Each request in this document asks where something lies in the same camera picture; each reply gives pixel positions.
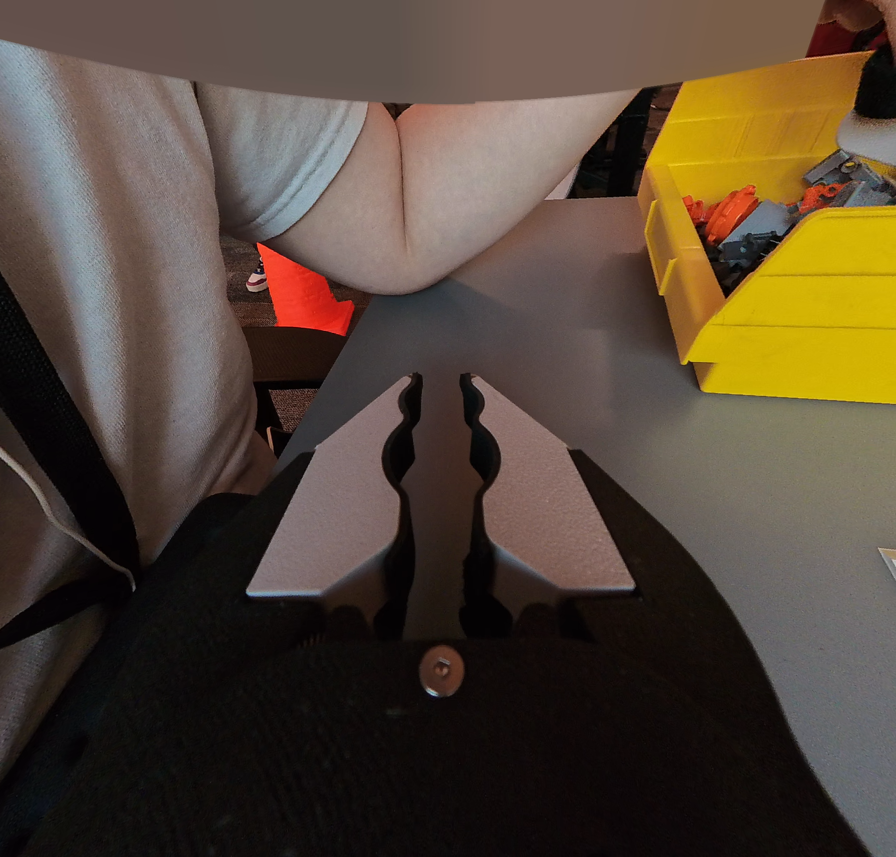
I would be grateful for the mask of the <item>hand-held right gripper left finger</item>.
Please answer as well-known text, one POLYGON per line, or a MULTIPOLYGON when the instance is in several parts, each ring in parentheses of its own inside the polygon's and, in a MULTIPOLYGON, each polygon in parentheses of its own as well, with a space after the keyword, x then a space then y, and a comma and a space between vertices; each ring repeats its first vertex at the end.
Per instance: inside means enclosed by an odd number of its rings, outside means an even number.
POLYGON ((415 573, 409 500, 422 376, 400 379, 315 449, 246 588, 360 610, 377 637, 401 637, 415 573))

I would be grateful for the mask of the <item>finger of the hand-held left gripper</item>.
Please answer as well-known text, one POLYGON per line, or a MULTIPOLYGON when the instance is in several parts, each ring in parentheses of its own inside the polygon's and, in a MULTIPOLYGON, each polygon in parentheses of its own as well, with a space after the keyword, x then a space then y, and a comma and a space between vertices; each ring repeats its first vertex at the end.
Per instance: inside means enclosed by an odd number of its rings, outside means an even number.
POLYGON ((873 119, 852 110, 841 122, 836 141, 845 152, 895 165, 895 118, 873 119))

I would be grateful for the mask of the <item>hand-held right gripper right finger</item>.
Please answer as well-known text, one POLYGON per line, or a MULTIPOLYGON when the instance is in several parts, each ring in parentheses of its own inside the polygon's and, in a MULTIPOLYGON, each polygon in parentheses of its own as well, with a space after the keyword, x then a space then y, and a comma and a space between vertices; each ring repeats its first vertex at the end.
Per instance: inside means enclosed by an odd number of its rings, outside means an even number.
POLYGON ((635 582, 566 444, 482 378, 461 376, 481 478, 463 567, 468 637, 504 637, 532 604, 627 596, 635 582))

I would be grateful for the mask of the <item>pile of building pieces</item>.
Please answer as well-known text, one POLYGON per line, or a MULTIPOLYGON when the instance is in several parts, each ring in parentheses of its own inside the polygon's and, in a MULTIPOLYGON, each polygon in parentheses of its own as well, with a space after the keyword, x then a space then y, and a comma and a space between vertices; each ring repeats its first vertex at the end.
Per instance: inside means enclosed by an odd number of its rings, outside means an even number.
POLYGON ((711 246, 705 224, 714 204, 690 196, 683 198, 712 272, 724 296, 728 296, 754 272, 783 239, 809 215, 829 208, 890 206, 895 203, 894 177, 874 168, 867 159, 838 149, 809 169, 802 178, 801 198, 792 203, 761 199, 751 213, 722 244, 711 246))

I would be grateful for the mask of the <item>yellow plastic bin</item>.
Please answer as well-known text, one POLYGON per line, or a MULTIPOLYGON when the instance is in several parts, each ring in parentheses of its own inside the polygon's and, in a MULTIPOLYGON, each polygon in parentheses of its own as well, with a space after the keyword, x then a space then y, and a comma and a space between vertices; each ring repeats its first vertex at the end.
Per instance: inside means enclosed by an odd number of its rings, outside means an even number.
POLYGON ((894 403, 894 207, 824 209, 725 296, 689 219, 756 186, 791 203, 837 146, 871 56, 849 53, 686 82, 638 201, 681 362, 703 391, 894 403))

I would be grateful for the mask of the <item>person's left forearm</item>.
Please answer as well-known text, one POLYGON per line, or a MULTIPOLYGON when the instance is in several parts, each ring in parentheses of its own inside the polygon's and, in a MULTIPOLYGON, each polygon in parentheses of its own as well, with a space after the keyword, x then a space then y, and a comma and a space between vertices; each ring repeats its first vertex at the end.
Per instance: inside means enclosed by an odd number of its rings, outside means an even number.
POLYGON ((397 119, 370 102, 330 185, 266 245, 360 291, 423 290, 531 213, 636 93, 415 104, 397 119))

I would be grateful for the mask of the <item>orange gear piece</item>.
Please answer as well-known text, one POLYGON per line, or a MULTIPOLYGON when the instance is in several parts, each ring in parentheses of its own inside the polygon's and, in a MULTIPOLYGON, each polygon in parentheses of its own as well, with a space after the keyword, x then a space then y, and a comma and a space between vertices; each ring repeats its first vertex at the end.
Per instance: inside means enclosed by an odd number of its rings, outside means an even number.
POLYGON ((746 186, 732 191, 727 197, 708 208, 704 235, 709 245, 718 246, 728 238, 745 219, 756 211, 760 200, 756 186, 746 186))

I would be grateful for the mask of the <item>orange traffic cone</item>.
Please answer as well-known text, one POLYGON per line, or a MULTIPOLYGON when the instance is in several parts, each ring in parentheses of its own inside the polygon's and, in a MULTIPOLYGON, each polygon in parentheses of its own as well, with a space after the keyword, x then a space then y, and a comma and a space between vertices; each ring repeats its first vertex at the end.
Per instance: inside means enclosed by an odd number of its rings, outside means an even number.
POLYGON ((351 301, 339 302, 323 275, 302 267, 259 243, 273 301, 276 325, 301 327, 345 336, 354 312, 351 301))

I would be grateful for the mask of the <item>person's beige shirt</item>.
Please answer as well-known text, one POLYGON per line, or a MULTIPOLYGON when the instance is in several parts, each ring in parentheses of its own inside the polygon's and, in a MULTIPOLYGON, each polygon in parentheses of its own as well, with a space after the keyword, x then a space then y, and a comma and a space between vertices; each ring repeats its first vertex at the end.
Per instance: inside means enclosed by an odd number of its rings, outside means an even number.
POLYGON ((295 224, 366 102, 192 83, 2 42, 2 274, 116 477, 140 562, 210 494, 258 492, 218 234, 295 224))

